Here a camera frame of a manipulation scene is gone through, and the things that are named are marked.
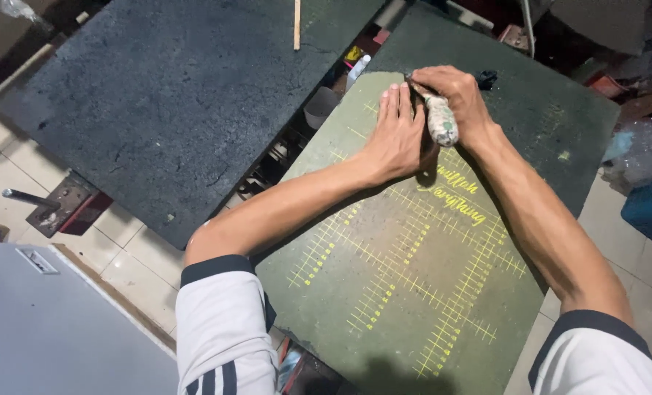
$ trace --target tiled floor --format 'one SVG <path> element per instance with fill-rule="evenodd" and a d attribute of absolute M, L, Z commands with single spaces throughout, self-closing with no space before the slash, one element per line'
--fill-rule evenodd
<path fill-rule="evenodd" d="M 1 197 L 5 188 L 47 195 L 66 173 L 67 169 L 35 142 L 0 124 L 0 223 L 11 229 L 9 241 L 66 244 L 151 319 L 176 336 L 174 303 L 182 267 L 180 251 L 116 204 L 84 236 L 58 234 L 48 240 L 25 222 L 32 210 L 30 205 Z M 652 350 L 652 242 L 620 218 L 624 201 L 622 195 L 611 190 L 597 175 L 579 222 L 626 286 L 637 329 Z M 558 316 L 559 301 L 550 292 L 513 372 L 507 394 L 530 394 L 526 374 Z M 278 331 L 272 331 L 271 335 L 275 346 L 284 337 Z"/>

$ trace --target black stripe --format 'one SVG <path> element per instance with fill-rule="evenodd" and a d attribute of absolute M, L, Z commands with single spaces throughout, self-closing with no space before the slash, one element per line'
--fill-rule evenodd
<path fill-rule="evenodd" d="M 223 395 L 236 395 L 238 392 L 238 378 L 236 377 L 236 364 L 231 361 L 221 366 L 223 371 Z"/>
<path fill-rule="evenodd" d="M 191 384 L 187 386 L 187 395 L 197 395 L 197 390 L 199 389 L 199 379 L 192 381 Z"/>
<path fill-rule="evenodd" d="M 214 395 L 216 392 L 216 371 L 211 370 L 204 373 L 204 381 L 201 383 L 201 395 Z"/>
<path fill-rule="evenodd" d="M 548 335 L 545 343 L 538 351 L 536 360 L 533 362 L 531 371 L 528 373 L 528 382 L 531 384 L 531 391 L 535 390 L 536 381 L 538 380 L 538 372 L 541 365 L 545 361 L 558 337 L 570 329 L 574 328 L 589 328 L 606 332 L 609 335 L 618 337 L 619 339 L 627 342 L 629 345 L 636 347 L 640 352 L 645 354 L 646 357 L 652 360 L 650 350 L 647 348 L 645 340 L 637 334 L 637 332 L 628 326 L 625 322 L 610 316 L 606 313 L 594 310 L 572 310 L 562 314 L 555 323 L 553 329 Z"/>
<path fill-rule="evenodd" d="M 180 288 L 187 284 L 199 281 L 212 275 L 226 273 L 227 271 L 247 271 L 255 274 L 255 268 L 248 258 L 242 255 L 224 255 L 207 261 L 189 265 L 182 270 Z"/>

